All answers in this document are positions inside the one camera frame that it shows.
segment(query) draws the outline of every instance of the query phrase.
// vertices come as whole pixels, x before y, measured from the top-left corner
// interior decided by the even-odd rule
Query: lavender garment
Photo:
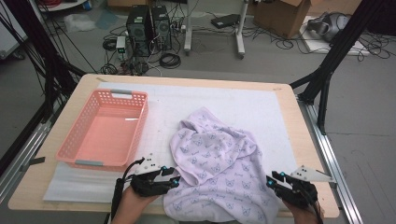
[[[180,122],[170,145],[182,178],[164,196],[169,217],[274,222],[277,198],[265,186],[262,152],[251,133],[228,127],[201,108]]]

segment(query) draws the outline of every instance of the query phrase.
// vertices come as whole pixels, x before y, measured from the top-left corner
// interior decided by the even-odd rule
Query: box flap
[[[284,3],[287,3],[289,5],[297,7],[300,5],[300,3],[303,0],[281,0],[281,1]],[[317,5],[319,2],[322,2],[323,0],[309,0],[309,1],[311,2],[311,5],[314,6],[314,5]]]

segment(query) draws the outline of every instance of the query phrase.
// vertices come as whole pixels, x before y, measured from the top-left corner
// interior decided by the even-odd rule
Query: table
[[[93,211],[109,212],[110,203],[54,203],[44,202],[43,196],[50,183],[57,161],[55,153],[65,139],[73,121],[91,91],[101,82],[120,82],[150,85],[169,85],[184,87],[209,87],[224,89],[241,89],[273,91],[279,102],[285,121],[290,143],[298,165],[306,165],[323,171],[316,148],[304,122],[300,107],[297,104],[291,87],[287,84],[256,83],[240,81],[167,78],[167,77],[124,77],[109,75],[86,75],[78,83],[60,117],[52,127],[46,141],[36,157],[45,157],[43,163],[30,166],[21,183],[18,185],[8,206],[16,210],[50,210],[50,211]],[[320,205],[325,210],[325,217],[338,217],[339,210],[328,183],[315,183],[318,189]],[[144,213],[163,215],[161,205],[149,205]],[[289,217],[290,212],[280,211],[279,216]]]
[[[186,37],[184,40],[184,51],[186,55],[190,55],[191,50],[191,39],[192,39],[192,24],[191,24],[191,13],[198,4],[199,0],[188,0],[187,1],[187,25],[186,25]],[[238,27],[235,29],[236,45],[238,47],[238,55],[240,59],[245,57],[245,46],[242,38],[242,30],[244,28],[245,17],[248,10],[248,0],[242,1],[242,7],[240,12],[240,18]]]

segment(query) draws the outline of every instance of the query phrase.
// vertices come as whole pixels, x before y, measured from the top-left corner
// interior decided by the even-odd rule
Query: white metal stand
[[[186,25],[186,38],[184,40],[184,51],[186,55],[190,55],[191,51],[191,39],[192,39],[192,25],[191,25],[191,13],[193,8],[196,6],[197,1],[199,0],[188,0],[187,1],[187,25]],[[240,13],[239,25],[238,28],[235,29],[235,37],[236,44],[238,46],[238,55],[241,59],[245,56],[245,46],[244,40],[242,37],[242,31],[244,28],[245,17],[247,15],[248,10],[248,0],[243,0],[242,9]]]

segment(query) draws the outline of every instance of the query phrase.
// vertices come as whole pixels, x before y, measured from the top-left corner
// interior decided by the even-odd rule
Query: pink plastic basket
[[[145,92],[93,91],[56,159],[76,168],[123,172],[134,161],[148,112]]]

